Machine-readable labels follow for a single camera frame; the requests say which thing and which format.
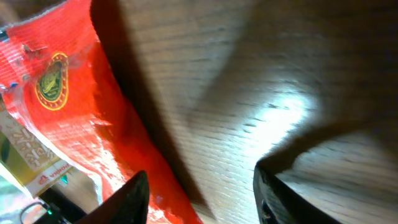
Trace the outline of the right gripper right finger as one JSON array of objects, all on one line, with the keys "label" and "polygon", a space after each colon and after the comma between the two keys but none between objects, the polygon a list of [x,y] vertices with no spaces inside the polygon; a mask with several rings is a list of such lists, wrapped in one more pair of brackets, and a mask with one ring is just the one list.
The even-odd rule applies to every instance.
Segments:
[{"label": "right gripper right finger", "polygon": [[340,224],[259,165],[253,189],[261,224]]}]

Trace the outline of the green juice carton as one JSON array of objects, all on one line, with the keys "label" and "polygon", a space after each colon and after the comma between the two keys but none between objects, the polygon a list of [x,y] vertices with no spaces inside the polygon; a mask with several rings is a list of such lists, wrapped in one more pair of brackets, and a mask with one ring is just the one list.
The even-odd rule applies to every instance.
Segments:
[{"label": "green juice carton", "polygon": [[20,125],[1,103],[1,175],[30,197],[37,197],[72,166]]}]

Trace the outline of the red snack bag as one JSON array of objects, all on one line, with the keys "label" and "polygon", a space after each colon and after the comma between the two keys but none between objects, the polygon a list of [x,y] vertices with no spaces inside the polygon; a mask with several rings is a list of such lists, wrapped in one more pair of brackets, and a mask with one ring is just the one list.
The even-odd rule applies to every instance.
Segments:
[{"label": "red snack bag", "polygon": [[200,223],[123,95],[90,9],[90,1],[65,1],[1,29],[1,94],[8,112],[59,157],[94,177],[101,201],[144,171],[148,223]]}]

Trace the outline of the light green tissue pack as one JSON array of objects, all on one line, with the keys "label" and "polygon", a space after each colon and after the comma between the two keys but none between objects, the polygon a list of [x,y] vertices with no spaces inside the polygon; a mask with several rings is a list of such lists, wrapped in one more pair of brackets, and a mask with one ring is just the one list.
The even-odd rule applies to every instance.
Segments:
[{"label": "light green tissue pack", "polygon": [[20,224],[20,212],[33,200],[1,177],[1,223]]}]

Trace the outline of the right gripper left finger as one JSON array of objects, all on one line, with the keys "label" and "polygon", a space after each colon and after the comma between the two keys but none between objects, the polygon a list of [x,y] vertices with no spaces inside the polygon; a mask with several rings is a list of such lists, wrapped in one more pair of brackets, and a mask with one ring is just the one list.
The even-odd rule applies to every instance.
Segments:
[{"label": "right gripper left finger", "polygon": [[148,210],[149,182],[142,170],[77,224],[146,224]]}]

